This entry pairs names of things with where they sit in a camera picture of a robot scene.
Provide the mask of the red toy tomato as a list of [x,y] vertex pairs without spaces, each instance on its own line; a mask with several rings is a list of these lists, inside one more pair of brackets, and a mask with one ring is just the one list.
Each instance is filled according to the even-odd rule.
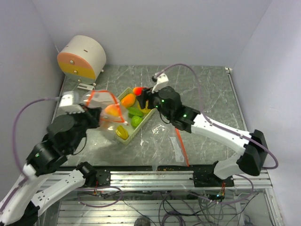
[[142,91],[143,91],[144,87],[135,87],[133,88],[133,93],[136,95],[136,96],[140,96]]

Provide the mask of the toy peach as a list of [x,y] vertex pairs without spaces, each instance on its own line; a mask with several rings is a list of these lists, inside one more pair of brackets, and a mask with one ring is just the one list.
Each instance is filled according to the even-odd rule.
[[120,107],[116,104],[108,105],[105,110],[105,114],[112,117],[119,117],[120,116]]

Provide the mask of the clear bag orange zipper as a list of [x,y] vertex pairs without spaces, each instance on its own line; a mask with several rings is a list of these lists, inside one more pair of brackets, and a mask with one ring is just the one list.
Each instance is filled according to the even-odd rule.
[[98,114],[101,130],[114,131],[118,126],[129,123],[128,110],[107,90],[89,91],[81,98],[81,102],[89,109],[101,108]]

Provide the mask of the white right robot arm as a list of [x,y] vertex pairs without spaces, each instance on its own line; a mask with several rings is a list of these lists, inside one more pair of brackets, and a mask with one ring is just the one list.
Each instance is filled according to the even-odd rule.
[[218,186],[241,173],[254,177],[260,175],[267,156],[267,144],[261,131],[250,133],[206,118],[200,111],[183,105],[180,94],[170,86],[157,92],[142,88],[134,94],[141,108],[157,109],[161,118],[166,118],[176,129],[205,136],[235,152],[232,157],[194,173],[195,186]]

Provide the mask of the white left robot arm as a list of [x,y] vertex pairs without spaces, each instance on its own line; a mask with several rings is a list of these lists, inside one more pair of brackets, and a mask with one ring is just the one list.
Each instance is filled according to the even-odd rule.
[[79,105],[81,111],[56,117],[47,127],[43,140],[26,159],[24,173],[0,203],[2,226],[32,226],[51,205],[71,191],[97,183],[97,172],[82,162],[65,178],[47,189],[40,186],[73,155],[88,129],[100,126],[102,109]]

